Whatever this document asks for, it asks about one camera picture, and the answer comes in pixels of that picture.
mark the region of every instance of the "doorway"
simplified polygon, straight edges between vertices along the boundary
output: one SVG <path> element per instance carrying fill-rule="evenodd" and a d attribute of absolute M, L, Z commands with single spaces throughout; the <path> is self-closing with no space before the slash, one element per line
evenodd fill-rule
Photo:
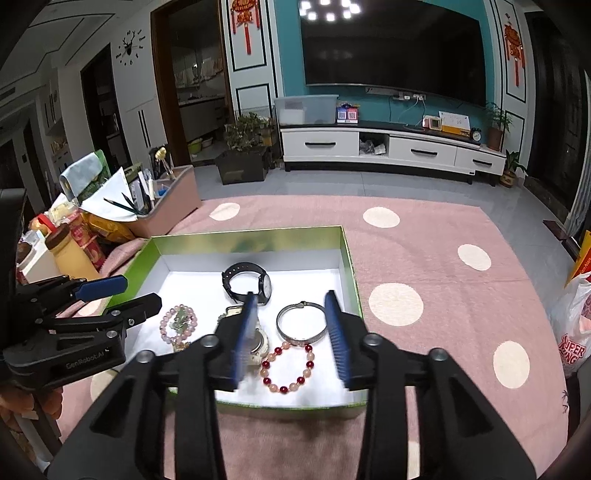
<path fill-rule="evenodd" d="M 119 105 L 115 95 L 111 45 L 107 45 L 81 72 L 82 92 L 90 136 L 95 150 L 102 150 L 111 172 L 131 166 Z"/>
<path fill-rule="evenodd" d="M 12 140 L 0 145 L 0 189 L 23 189 L 21 172 L 18 169 L 17 154 Z M 25 198 L 24 220 L 27 225 L 35 216 L 31 201 Z"/>
<path fill-rule="evenodd" d="M 175 163 L 213 163 L 228 149 L 224 126 L 233 119 L 219 1 L 176 0 L 154 11 L 152 44 Z"/>
<path fill-rule="evenodd" d="M 573 49 L 542 12 L 527 14 L 536 76 L 528 184 L 564 222 L 579 186 L 587 145 L 587 83 Z"/>

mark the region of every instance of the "pink bead bracelet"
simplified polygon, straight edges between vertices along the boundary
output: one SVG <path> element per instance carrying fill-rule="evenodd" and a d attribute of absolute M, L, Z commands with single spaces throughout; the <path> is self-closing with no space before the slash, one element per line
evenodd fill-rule
<path fill-rule="evenodd" d="M 298 377 L 295 382 L 290 384 L 289 387 L 278 387 L 274 383 L 271 383 L 271 379 L 269 377 L 269 369 L 271 368 L 271 362 L 274 362 L 277 359 L 277 355 L 281 355 L 283 353 L 283 350 L 289 350 L 290 348 L 291 343 L 283 342 L 281 346 L 275 348 L 275 351 L 273 353 L 269 353 L 269 355 L 267 355 L 266 360 L 263 360 L 261 362 L 260 374 L 262 377 L 262 382 L 266 387 L 269 387 L 269 390 L 272 393 L 279 392 L 285 395 L 288 392 L 295 392 L 298 388 L 300 388 L 301 385 L 306 383 L 306 378 L 310 378 L 312 376 L 312 369 L 314 368 L 314 354 L 312 353 L 312 346 L 306 345 L 304 349 L 307 352 L 306 358 L 308 361 L 306 363 L 306 369 L 302 373 L 302 376 Z"/>

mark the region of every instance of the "storage bin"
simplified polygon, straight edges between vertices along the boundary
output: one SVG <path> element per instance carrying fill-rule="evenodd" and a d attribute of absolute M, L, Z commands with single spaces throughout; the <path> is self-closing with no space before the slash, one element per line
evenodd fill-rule
<path fill-rule="evenodd" d="M 148 215 L 139 216 L 135 222 L 126 223 L 134 235 L 143 238 L 166 235 L 189 213 L 201 206 L 194 168 L 175 167 L 173 172 L 177 178 L 153 210 Z"/>
<path fill-rule="evenodd" d="M 275 108 L 280 125 L 332 125 L 338 95 L 279 97 Z"/>

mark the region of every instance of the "cable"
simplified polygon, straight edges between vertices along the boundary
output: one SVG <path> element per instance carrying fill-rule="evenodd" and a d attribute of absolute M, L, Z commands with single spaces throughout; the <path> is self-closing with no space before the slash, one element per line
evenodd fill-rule
<path fill-rule="evenodd" d="M 419 119 L 419 121 L 414 124 L 415 127 L 418 127 L 423 123 L 423 117 L 425 116 L 425 110 L 427 109 L 427 105 L 425 105 L 425 99 L 422 98 L 421 101 L 423 103 L 423 113 L 421 114 L 421 118 Z"/>
<path fill-rule="evenodd" d="M 412 107 L 417 106 L 418 105 L 418 97 L 417 97 L 417 101 L 414 102 L 414 105 L 411 105 L 410 107 L 408 107 L 406 110 L 403 110 L 400 115 L 398 115 L 398 118 L 396 119 L 396 123 L 400 123 L 400 117 L 402 117 L 406 112 L 408 112 Z"/>

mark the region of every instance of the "white polka dot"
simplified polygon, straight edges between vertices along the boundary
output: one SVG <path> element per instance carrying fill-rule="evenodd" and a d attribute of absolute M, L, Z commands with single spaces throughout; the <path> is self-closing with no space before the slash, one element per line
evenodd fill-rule
<path fill-rule="evenodd" d="M 378 228 L 392 228 L 400 223 L 400 217 L 384 207 L 373 207 L 366 210 L 363 219 Z"/>
<path fill-rule="evenodd" d="M 240 205 L 237 203 L 222 203 L 221 205 L 218 205 L 216 209 L 209 214 L 209 216 L 218 222 L 222 222 L 224 220 L 234 218 L 236 215 L 238 215 L 239 211 Z"/>
<path fill-rule="evenodd" d="M 471 244 L 460 245 L 457 254 L 468 267 L 484 272 L 491 267 L 491 258 L 480 247 Z"/>
<path fill-rule="evenodd" d="M 421 446 L 418 442 L 408 442 L 408 480 L 418 477 L 421 474 Z"/>
<path fill-rule="evenodd" d="M 499 382 L 507 388 L 519 388 L 530 375 L 530 357 L 516 342 L 504 342 L 495 350 L 492 365 Z"/>
<path fill-rule="evenodd" d="M 100 374 L 93 375 L 90 381 L 90 398 L 95 401 L 99 398 L 103 390 L 111 383 L 111 381 L 117 376 L 115 370 L 105 370 Z"/>
<path fill-rule="evenodd" d="M 383 283 L 369 295 L 369 309 L 382 322 L 403 327 L 423 314 L 423 301 L 414 288 L 404 283 Z"/>

